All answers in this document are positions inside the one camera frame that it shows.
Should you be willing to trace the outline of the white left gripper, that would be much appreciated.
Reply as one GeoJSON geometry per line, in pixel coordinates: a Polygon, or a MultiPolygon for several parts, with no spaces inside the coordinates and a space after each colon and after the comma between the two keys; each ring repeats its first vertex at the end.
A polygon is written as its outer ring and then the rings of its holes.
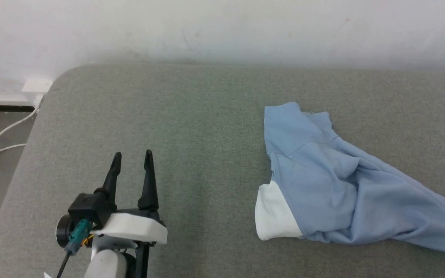
{"type": "MultiPolygon", "coordinates": [[[[111,211],[117,210],[117,178],[121,173],[122,153],[113,156],[109,171],[101,188],[94,190],[105,197],[111,211]]],[[[147,149],[144,158],[144,183],[138,208],[157,211],[159,209],[153,153],[147,149]]],[[[92,248],[136,248],[137,242],[167,244],[168,231],[154,219],[128,213],[114,213],[102,229],[92,231],[92,248]]]]}

